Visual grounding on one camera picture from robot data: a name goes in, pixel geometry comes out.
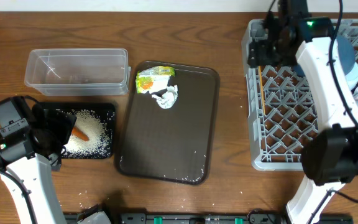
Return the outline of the orange carrot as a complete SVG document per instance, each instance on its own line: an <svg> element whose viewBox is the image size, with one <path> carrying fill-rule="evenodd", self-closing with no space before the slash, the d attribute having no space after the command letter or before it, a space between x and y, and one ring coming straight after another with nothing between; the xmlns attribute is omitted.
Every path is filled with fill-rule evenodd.
<svg viewBox="0 0 358 224"><path fill-rule="evenodd" d="M71 134L83 141L90 140L89 137L83 131L81 131L79 128L77 128L76 126L72 129Z"/></svg>

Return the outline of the wooden chopstick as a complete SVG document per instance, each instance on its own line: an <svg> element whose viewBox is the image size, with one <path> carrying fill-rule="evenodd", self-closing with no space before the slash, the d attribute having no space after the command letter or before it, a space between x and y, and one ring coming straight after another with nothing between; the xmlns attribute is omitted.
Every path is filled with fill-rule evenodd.
<svg viewBox="0 0 358 224"><path fill-rule="evenodd" d="M261 97L261 103L262 103L262 111L265 115L265 98L264 98L264 84L262 80L262 69L261 66L258 66L258 76L259 76L259 86L260 86L260 97Z"/></svg>

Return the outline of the pile of white rice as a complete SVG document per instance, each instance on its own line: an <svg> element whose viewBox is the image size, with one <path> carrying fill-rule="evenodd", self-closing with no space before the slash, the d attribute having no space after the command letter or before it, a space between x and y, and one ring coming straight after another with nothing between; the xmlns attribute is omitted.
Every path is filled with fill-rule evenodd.
<svg viewBox="0 0 358 224"><path fill-rule="evenodd" d="M76 116L75 126L83 131L89 141L74 135L65 145L65 159L105 159L111 157L115 112L113 109L70 109L66 113Z"/></svg>

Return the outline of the dark blue plate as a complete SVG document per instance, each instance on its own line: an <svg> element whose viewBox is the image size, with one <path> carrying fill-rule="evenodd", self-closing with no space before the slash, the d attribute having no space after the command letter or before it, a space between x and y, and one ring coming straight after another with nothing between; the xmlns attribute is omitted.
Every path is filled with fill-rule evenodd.
<svg viewBox="0 0 358 224"><path fill-rule="evenodd" d="M346 75L353 68L354 63L356 62L355 50L351 42L342 35L338 35L336 40L340 63L344 74Z"/></svg>

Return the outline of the light blue bowl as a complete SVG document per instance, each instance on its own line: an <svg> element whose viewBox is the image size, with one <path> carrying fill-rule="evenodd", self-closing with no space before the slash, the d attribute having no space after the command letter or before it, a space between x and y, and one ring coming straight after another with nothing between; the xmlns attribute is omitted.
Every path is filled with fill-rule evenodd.
<svg viewBox="0 0 358 224"><path fill-rule="evenodd" d="M358 64L355 62L353 68L345 75L347 85L353 90L358 83Z"/></svg>

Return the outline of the green snack wrapper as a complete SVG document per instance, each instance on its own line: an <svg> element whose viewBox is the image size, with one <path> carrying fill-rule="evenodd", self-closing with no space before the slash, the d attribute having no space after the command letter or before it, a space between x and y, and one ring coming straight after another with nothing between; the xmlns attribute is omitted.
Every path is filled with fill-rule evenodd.
<svg viewBox="0 0 358 224"><path fill-rule="evenodd" d="M138 71L135 78L137 93L155 93L168 86L170 77L175 76L173 67L156 66Z"/></svg>

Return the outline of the white tissue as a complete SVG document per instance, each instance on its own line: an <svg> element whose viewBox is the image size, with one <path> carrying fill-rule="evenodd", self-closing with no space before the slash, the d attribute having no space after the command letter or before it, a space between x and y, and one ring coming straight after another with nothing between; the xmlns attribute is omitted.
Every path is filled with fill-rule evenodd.
<svg viewBox="0 0 358 224"><path fill-rule="evenodd" d="M168 86L164 94L152 94L152 98L156 100L157 104L162 109L170 109L178 98L178 86Z"/></svg>

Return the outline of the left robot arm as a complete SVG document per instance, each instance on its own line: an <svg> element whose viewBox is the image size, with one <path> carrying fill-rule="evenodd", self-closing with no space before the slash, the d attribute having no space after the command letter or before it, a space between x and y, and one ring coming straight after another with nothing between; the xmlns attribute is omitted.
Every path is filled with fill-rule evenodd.
<svg viewBox="0 0 358 224"><path fill-rule="evenodd" d="M20 98L0 102L0 175L21 223L65 223L52 180L76 117L29 108Z"/></svg>

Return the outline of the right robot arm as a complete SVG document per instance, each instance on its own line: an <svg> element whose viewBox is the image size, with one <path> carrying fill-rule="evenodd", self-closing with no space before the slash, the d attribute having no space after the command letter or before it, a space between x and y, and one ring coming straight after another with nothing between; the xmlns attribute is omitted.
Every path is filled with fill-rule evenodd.
<svg viewBox="0 0 358 224"><path fill-rule="evenodd" d="M314 17L306 1L249 22L242 39L251 163L300 170L301 184L269 223L344 223L321 213L358 176L358 26Z"/></svg>

